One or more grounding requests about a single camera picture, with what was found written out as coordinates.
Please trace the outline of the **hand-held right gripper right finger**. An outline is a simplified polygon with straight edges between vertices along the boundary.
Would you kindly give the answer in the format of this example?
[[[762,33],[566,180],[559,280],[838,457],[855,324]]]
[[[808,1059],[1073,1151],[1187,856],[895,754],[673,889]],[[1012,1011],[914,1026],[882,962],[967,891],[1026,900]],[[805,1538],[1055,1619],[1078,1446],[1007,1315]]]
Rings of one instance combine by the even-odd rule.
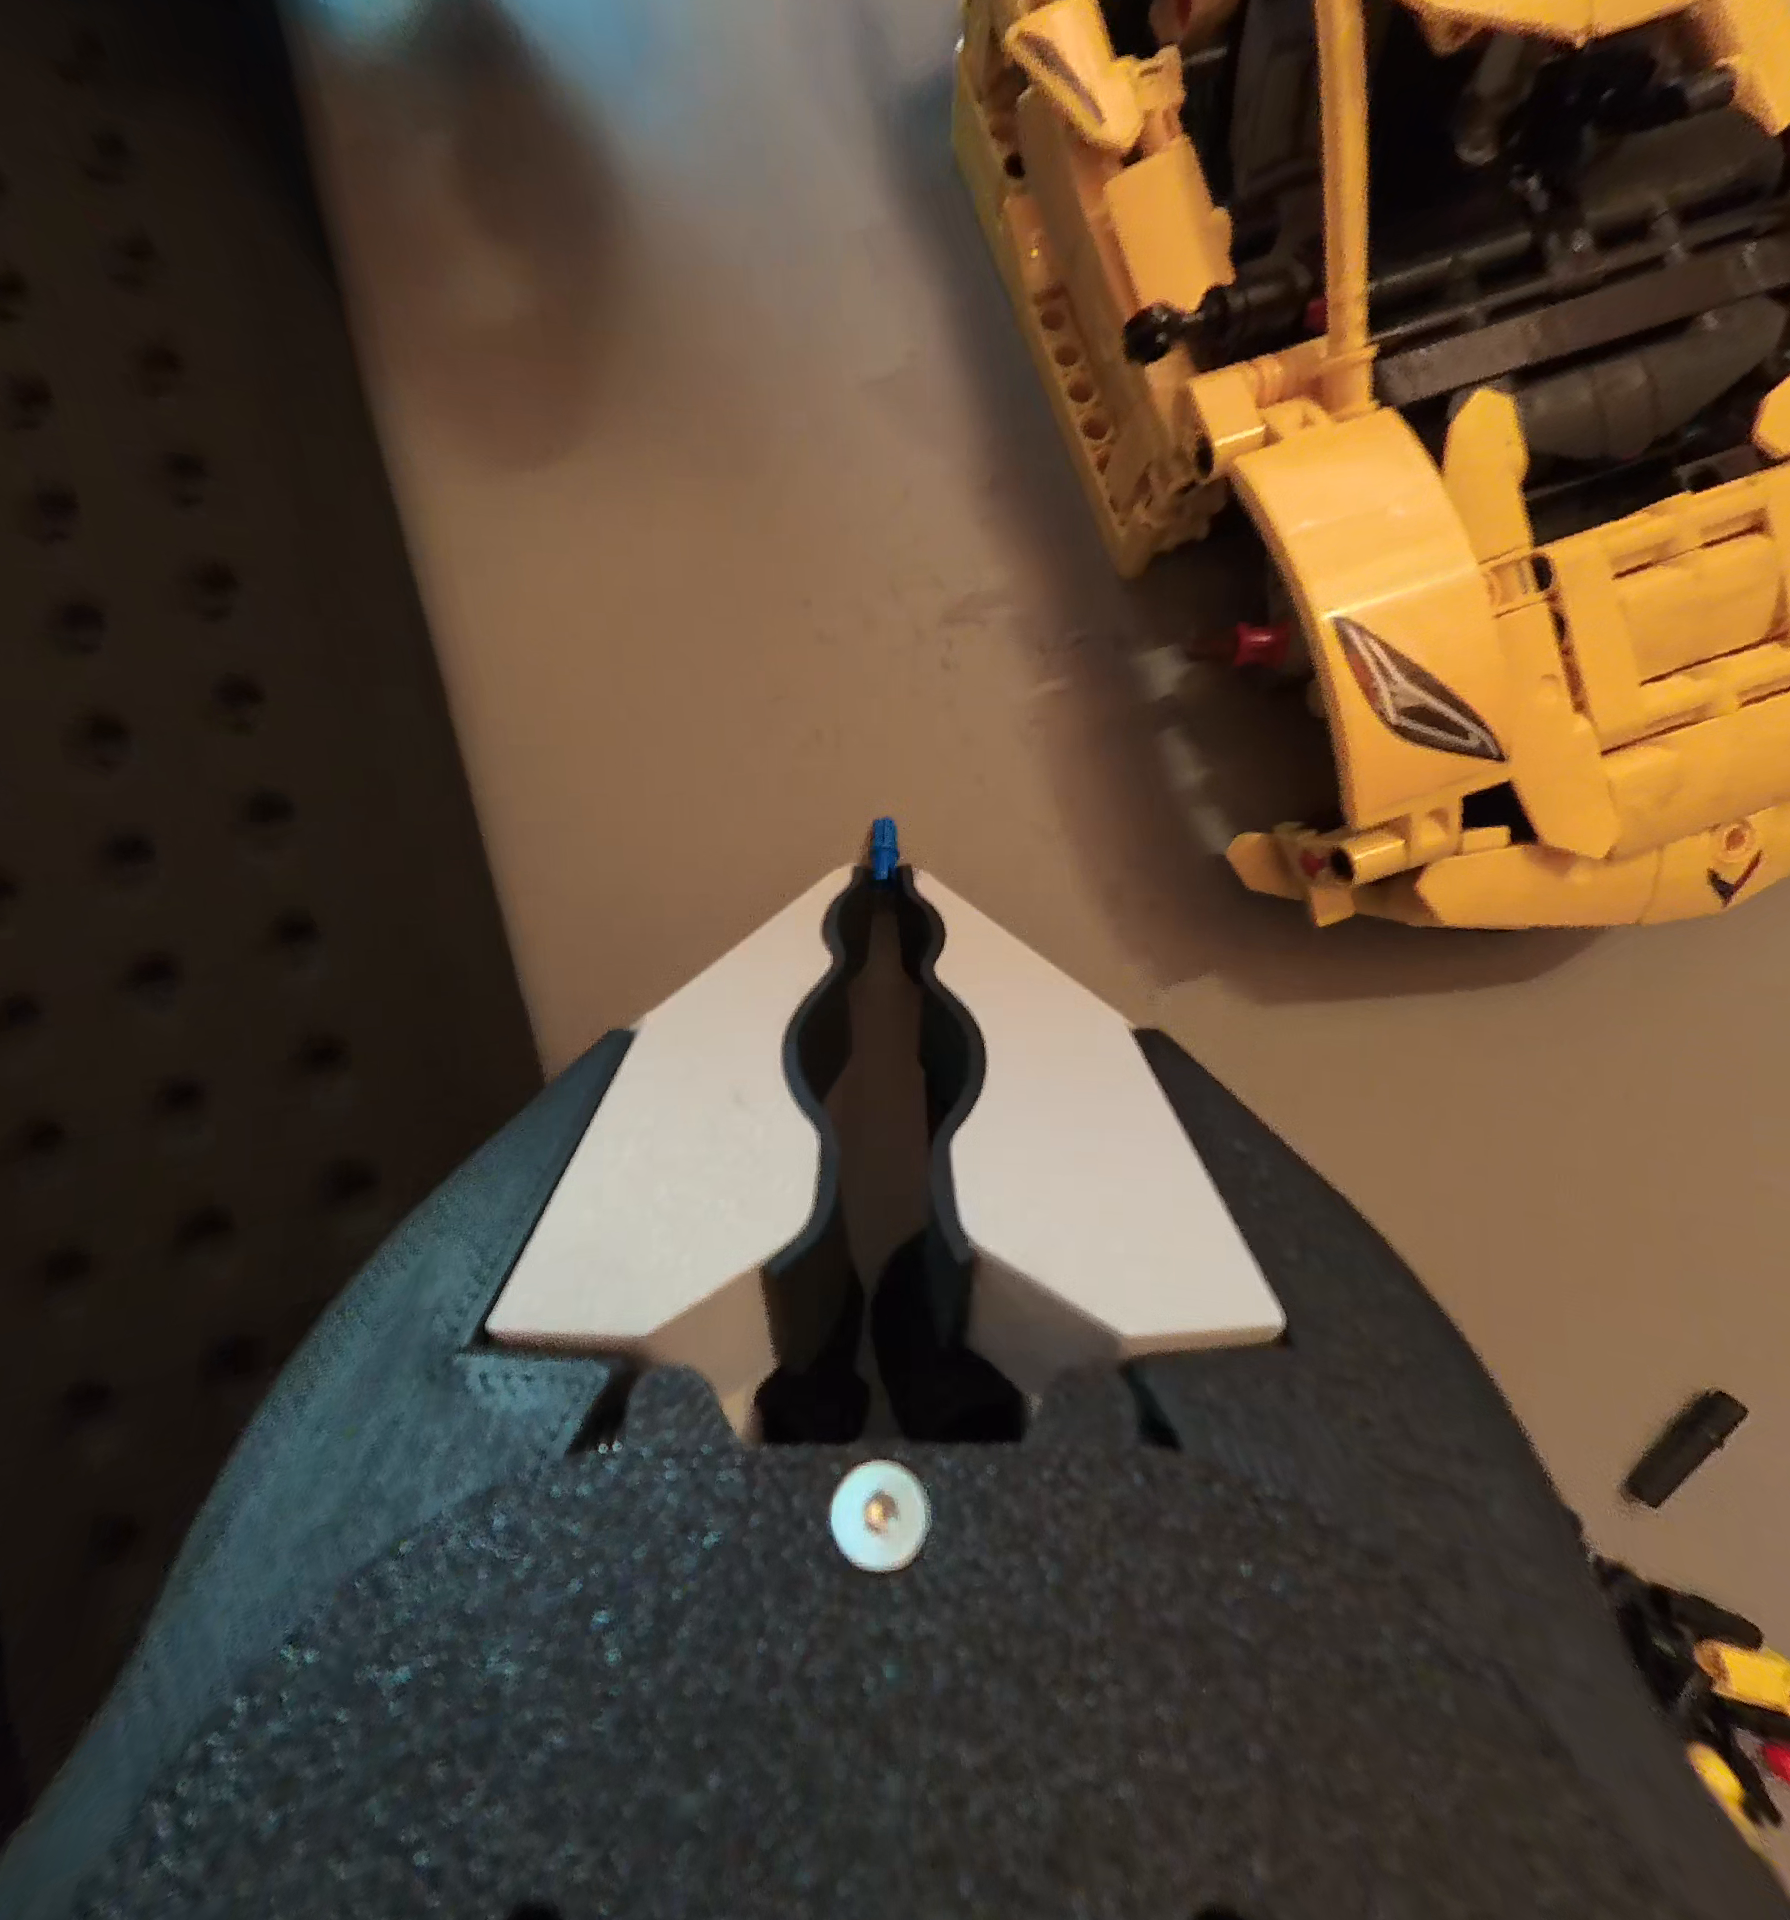
[[[925,1225],[882,1266],[895,1427],[1008,1444],[1073,1374],[1278,1343],[1288,1313],[1136,1028],[949,887],[887,880],[917,996]]]

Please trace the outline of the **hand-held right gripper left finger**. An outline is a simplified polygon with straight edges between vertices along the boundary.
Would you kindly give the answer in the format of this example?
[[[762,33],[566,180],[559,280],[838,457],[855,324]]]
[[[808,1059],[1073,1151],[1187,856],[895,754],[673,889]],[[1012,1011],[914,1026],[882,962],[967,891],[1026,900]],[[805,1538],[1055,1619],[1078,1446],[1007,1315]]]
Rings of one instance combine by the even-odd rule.
[[[830,1098],[881,894],[843,868],[644,1015],[484,1337],[504,1352],[692,1370],[739,1437],[849,1318]]]

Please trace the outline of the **yellow toy brick car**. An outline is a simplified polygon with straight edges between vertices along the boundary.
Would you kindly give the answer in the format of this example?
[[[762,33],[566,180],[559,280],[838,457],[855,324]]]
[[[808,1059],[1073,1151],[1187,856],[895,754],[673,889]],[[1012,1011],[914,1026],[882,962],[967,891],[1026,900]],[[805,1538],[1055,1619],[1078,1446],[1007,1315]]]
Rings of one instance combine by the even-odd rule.
[[[1790,876],[1790,3],[961,3],[953,147],[1126,578],[1224,511],[1321,925]]]

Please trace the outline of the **pile of red blue pins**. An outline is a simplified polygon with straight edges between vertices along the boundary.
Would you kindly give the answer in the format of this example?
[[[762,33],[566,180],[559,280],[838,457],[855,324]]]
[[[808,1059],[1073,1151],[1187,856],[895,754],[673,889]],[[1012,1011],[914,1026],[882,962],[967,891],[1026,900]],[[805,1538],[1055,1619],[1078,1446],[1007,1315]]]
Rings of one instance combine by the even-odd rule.
[[[1790,1658],[1751,1619],[1589,1554],[1628,1656],[1731,1825],[1753,1845],[1790,1787]]]

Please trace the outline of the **grey desk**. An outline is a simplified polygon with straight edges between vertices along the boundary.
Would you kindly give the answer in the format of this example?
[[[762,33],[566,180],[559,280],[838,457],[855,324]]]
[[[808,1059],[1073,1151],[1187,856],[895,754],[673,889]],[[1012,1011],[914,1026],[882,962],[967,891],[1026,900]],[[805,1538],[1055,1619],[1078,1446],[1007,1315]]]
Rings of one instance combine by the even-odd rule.
[[[1790,876],[1613,932],[1314,927],[1329,796],[1107,563],[949,147],[956,3],[287,3],[315,182],[544,1067],[901,847],[1318,1167],[1590,1538],[1790,1656]],[[1747,1423],[1658,1512],[1696,1394]]]

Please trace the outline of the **black connector pin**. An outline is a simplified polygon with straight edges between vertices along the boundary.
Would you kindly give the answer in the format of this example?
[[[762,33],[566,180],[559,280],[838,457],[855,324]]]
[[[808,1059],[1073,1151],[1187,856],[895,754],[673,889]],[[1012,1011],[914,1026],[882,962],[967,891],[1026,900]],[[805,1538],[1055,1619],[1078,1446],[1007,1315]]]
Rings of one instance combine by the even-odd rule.
[[[1747,1405],[1722,1387],[1690,1397],[1628,1470],[1624,1498],[1658,1512],[1744,1427],[1747,1412]]]

